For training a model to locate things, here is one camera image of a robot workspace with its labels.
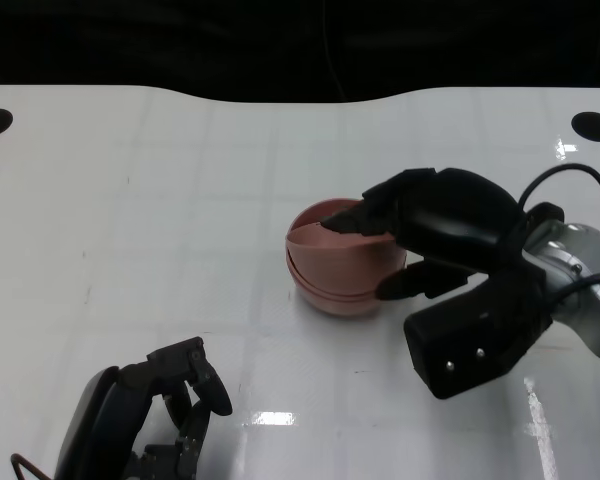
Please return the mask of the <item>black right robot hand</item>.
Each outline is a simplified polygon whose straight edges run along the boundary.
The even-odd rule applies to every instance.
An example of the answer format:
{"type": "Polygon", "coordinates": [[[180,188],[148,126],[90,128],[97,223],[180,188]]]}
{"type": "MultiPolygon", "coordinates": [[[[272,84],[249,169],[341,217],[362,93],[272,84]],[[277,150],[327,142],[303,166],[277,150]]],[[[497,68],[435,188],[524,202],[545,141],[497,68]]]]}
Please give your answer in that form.
{"type": "Polygon", "coordinates": [[[379,300],[432,299],[518,262],[526,216],[503,188],[470,171],[407,169],[363,193],[360,202],[321,222],[339,234],[389,234],[421,256],[383,279],[379,300]]]}

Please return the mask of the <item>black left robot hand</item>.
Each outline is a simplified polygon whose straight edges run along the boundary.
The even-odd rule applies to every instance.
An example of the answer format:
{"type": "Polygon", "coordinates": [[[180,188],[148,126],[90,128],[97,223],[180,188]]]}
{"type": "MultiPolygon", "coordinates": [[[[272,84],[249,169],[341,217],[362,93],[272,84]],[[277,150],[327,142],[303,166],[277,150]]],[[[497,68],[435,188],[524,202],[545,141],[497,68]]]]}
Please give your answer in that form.
{"type": "Polygon", "coordinates": [[[194,337],[108,367],[86,385],[63,440],[57,479],[194,479],[211,415],[229,416],[230,397],[194,337]],[[178,430],[169,445],[133,445],[154,397],[178,430]]]}

